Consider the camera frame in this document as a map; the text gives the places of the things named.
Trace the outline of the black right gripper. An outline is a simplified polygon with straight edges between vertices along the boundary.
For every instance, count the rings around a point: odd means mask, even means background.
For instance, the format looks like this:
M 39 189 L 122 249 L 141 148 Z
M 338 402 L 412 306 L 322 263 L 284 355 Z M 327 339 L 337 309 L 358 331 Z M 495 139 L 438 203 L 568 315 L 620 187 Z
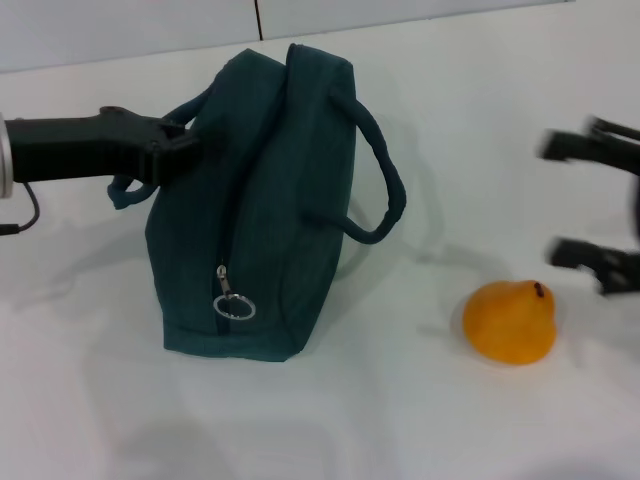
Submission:
M 638 165 L 639 131 L 593 117 L 583 133 L 548 130 L 537 156 L 543 160 L 587 161 L 602 165 Z M 632 173 L 635 186 L 631 201 L 631 223 L 640 240 L 640 176 Z M 586 269 L 598 283 L 600 295 L 639 292 L 639 252 L 623 251 L 590 242 L 561 238 L 547 252 L 551 266 Z

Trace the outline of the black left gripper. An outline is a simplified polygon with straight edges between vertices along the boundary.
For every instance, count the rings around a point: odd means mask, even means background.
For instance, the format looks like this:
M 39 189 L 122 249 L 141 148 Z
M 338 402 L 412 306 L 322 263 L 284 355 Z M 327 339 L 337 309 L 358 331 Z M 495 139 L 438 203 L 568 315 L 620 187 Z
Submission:
M 125 175 L 154 186 L 171 183 L 203 157 L 185 125 L 102 107 L 82 118 L 4 123 L 17 183 Z

